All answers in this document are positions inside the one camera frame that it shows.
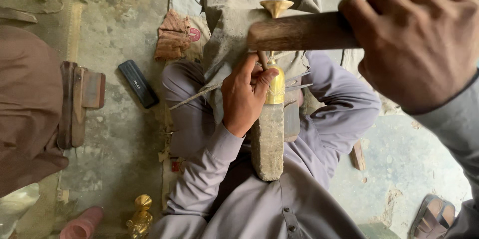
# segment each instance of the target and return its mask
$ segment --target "sandal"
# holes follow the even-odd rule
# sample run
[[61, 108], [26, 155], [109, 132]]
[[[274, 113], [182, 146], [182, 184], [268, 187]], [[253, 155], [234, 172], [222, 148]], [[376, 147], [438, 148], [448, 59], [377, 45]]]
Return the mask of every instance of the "sandal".
[[448, 201], [429, 194], [412, 224], [412, 239], [441, 239], [454, 222], [456, 208]]

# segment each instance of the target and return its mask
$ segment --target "pink plastic cup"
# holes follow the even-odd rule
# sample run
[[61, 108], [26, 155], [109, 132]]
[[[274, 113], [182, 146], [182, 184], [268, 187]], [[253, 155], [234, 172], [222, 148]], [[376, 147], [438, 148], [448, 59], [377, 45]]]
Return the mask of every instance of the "pink plastic cup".
[[90, 207], [63, 228], [60, 239], [89, 239], [93, 236], [93, 232], [102, 218], [103, 208]]

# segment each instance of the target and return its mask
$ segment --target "sleeve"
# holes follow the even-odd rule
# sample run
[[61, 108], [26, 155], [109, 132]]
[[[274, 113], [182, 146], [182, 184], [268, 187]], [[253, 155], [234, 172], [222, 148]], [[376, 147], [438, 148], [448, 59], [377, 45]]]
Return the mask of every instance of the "sleeve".
[[381, 108], [377, 95], [349, 71], [332, 62], [322, 51], [308, 51], [311, 74], [302, 83], [311, 84], [314, 97], [326, 104], [311, 114], [323, 146], [349, 154], [361, 135], [374, 123]]
[[413, 115], [433, 132], [464, 169], [472, 188], [472, 200], [465, 201], [446, 238], [478, 236], [479, 227], [479, 79], [454, 99], [422, 115]]
[[167, 201], [166, 216], [152, 228], [152, 238], [196, 238], [218, 194], [230, 163], [236, 159], [244, 138], [231, 134], [221, 123], [207, 145], [186, 162]]

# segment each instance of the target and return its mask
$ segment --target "brown rag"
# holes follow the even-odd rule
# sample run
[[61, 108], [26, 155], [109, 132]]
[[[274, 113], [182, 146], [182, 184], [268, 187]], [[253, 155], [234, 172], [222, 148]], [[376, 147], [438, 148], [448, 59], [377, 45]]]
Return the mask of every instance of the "brown rag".
[[63, 85], [55, 51], [0, 26], [0, 197], [64, 169], [57, 147]]
[[155, 59], [172, 60], [181, 57], [181, 52], [190, 47], [190, 19], [180, 19], [175, 10], [170, 9], [158, 29]]

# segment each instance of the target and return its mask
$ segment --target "wooden hammer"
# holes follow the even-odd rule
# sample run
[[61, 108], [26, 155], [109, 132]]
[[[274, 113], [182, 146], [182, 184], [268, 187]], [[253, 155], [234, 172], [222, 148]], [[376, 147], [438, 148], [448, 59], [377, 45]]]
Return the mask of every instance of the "wooden hammer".
[[288, 16], [256, 22], [248, 47], [258, 51], [360, 48], [348, 21], [339, 12]]

